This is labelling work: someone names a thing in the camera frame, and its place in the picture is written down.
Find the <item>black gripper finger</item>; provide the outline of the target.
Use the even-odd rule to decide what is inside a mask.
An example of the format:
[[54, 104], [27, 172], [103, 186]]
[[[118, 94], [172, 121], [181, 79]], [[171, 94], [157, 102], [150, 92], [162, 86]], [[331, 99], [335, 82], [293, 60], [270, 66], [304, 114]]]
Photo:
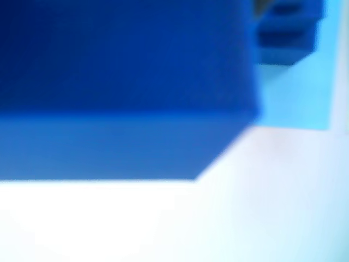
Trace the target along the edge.
[[254, 14], [263, 14], [270, 5], [270, 0], [253, 0]]

